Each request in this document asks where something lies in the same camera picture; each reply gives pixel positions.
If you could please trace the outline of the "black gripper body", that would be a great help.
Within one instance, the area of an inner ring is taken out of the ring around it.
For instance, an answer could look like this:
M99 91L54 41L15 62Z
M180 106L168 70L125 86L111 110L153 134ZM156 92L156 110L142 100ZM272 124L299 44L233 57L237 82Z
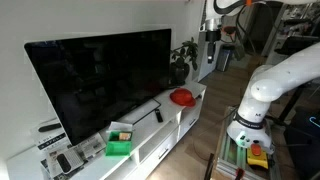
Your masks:
M206 41L207 42L216 42L221 39L221 31L214 30L214 31L207 31L206 32Z

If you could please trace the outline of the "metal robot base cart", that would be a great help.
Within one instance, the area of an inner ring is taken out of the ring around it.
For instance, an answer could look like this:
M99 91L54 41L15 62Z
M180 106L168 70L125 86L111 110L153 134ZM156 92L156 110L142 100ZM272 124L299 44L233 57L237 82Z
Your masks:
M222 120L211 180L235 180L239 169L244 171L240 180L282 180L280 167L275 155L268 155L268 168L252 167L247 163L247 150L238 147L228 136L227 127L232 122L235 107L227 107Z

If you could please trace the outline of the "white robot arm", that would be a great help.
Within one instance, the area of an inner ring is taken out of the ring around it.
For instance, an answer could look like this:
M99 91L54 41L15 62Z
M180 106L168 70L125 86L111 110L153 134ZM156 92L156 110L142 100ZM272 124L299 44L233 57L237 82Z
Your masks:
M225 15L234 15L240 7L257 2L276 1L288 5L318 3L319 0L206 0L207 32L218 32ZM266 133L264 117L272 101L282 94L320 76L320 43L291 55L277 65L262 65L251 76L242 101L227 127L228 136L242 148L253 143L268 154L274 152Z

